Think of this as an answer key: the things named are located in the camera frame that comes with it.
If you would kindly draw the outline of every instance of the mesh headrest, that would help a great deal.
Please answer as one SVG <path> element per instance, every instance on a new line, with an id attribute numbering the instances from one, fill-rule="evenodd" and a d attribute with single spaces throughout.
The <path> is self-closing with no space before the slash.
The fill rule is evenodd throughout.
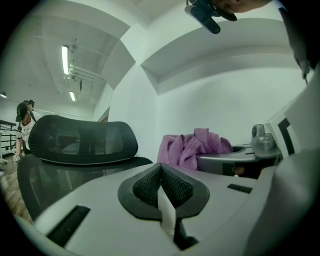
<path id="1" fill-rule="evenodd" d="M 125 122 L 92 122 L 46 115 L 34 125 L 31 152 L 38 158 L 73 165 L 105 164 L 133 158 L 138 143 Z"/>

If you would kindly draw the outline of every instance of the person wearing black cap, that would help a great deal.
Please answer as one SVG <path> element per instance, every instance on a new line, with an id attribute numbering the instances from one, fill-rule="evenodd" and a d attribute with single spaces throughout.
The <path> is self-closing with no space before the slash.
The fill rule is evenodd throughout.
<path id="1" fill-rule="evenodd" d="M 29 148 L 29 135 L 31 132 L 31 129 L 34 127 L 36 121 L 38 121 L 41 118 L 41 115 L 37 112 L 31 112 L 28 109 L 27 104 L 20 103 L 18 107 L 16 108 L 16 122 L 19 122 L 18 126 L 18 132 L 16 135 L 16 154 L 20 157 L 21 156 L 21 145 L 23 142 L 25 143 L 24 147 L 24 154 L 27 155 L 31 153 Z"/>
<path id="2" fill-rule="evenodd" d="M 32 99 L 30 99 L 28 102 L 29 110 L 34 111 L 34 107 L 35 107 L 35 102 Z"/>

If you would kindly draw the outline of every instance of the ceiling light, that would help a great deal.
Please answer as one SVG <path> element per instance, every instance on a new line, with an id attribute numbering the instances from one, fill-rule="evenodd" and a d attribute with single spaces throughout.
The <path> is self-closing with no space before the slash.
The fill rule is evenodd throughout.
<path id="1" fill-rule="evenodd" d="M 63 66 L 63 72 L 66 75 L 69 75 L 68 49 L 69 49 L 68 46 L 66 45 L 62 46 L 62 66 Z"/>
<path id="2" fill-rule="evenodd" d="M 7 97 L 7 94 L 3 91 L 3 92 L 0 93 L 0 96 L 1 96 L 2 98 L 6 98 L 6 97 Z"/>
<path id="3" fill-rule="evenodd" d="M 71 100 L 75 102 L 76 98 L 75 98 L 75 94 L 73 91 L 70 91 L 70 96 L 71 96 Z"/>

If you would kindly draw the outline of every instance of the person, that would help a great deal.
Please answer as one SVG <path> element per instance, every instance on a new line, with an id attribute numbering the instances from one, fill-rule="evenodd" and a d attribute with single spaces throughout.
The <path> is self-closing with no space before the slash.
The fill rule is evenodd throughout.
<path id="1" fill-rule="evenodd" d="M 245 13 L 261 8 L 272 0 L 210 0 L 212 5 L 228 14 Z"/>
<path id="2" fill-rule="evenodd" d="M 34 111 L 34 107 L 35 107 L 35 102 L 32 99 L 30 99 L 28 102 L 29 110 Z"/>
<path id="3" fill-rule="evenodd" d="M 41 115 L 37 112 L 31 112 L 28 109 L 27 104 L 20 103 L 16 108 L 16 114 L 17 114 L 17 120 L 20 121 L 21 129 L 17 132 L 16 135 L 16 154 L 21 157 L 21 145 L 23 142 L 25 143 L 25 147 L 23 147 L 24 154 L 30 154 L 30 147 L 29 147 L 29 135 L 31 132 L 31 129 L 34 127 L 36 121 L 38 121 L 41 118 Z"/>

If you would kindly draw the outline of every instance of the towel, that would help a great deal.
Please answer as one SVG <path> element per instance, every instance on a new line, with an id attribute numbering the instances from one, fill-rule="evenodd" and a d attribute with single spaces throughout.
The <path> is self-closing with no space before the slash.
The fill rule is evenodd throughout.
<path id="1" fill-rule="evenodd" d="M 209 129 L 196 128 L 193 134 L 163 136 L 157 162 L 197 170 L 196 154 L 231 153 L 230 142 Z"/>

